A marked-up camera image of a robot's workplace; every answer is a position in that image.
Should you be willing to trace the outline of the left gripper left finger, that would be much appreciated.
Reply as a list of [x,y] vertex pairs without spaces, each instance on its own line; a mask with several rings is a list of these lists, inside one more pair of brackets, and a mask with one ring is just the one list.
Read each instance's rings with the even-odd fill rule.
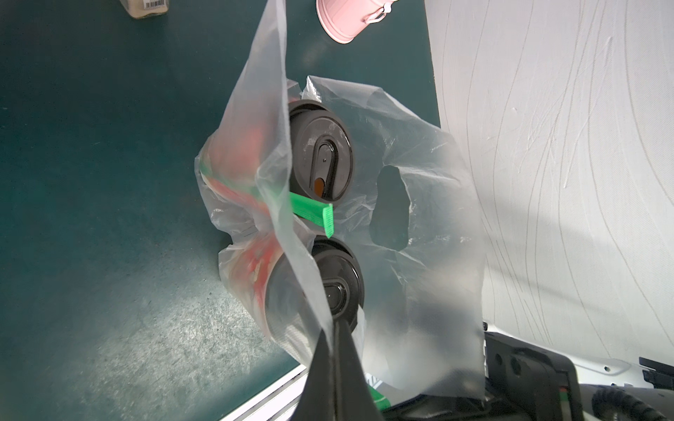
[[335,364],[328,337],[322,332],[291,421],[333,420],[335,420]]

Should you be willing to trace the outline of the clear plastic carrier bag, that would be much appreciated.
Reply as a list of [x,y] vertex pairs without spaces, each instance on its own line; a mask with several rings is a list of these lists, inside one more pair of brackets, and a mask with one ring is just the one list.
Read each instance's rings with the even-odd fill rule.
[[[303,365],[333,316],[312,256],[321,230],[291,203],[301,154],[290,121],[286,9],[266,3],[218,129],[195,161],[226,289],[263,333]],[[484,246],[470,172],[449,133],[379,87],[310,76],[301,94],[336,115],[354,153],[333,238],[361,270],[354,339],[363,370],[411,394],[484,396]]]

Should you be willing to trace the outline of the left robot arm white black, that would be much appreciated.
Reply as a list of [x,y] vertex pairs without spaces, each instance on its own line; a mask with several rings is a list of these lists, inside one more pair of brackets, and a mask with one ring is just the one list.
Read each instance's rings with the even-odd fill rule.
[[380,410],[349,324],[321,333],[293,420],[671,420],[673,391],[579,383],[571,360],[486,333],[481,399],[419,395]]

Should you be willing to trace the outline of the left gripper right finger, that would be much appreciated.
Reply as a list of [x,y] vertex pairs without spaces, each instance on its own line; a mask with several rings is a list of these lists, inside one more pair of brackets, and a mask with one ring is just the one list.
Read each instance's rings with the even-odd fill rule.
[[333,374],[335,375],[335,420],[383,420],[376,407],[349,325],[345,321],[333,328]]

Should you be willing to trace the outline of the red milk tea cup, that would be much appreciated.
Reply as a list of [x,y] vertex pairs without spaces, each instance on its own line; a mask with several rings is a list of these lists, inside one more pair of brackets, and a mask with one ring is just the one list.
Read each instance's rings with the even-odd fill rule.
[[[356,256],[344,242],[325,235],[314,239],[311,256],[333,319],[355,329],[358,309],[364,305],[364,281]],[[227,278],[233,294],[279,346],[297,354],[314,350],[321,326],[274,235],[252,240],[235,252]]]
[[222,199],[266,212],[283,189],[338,203],[355,170],[347,127],[313,100],[236,98],[198,159],[203,183]]

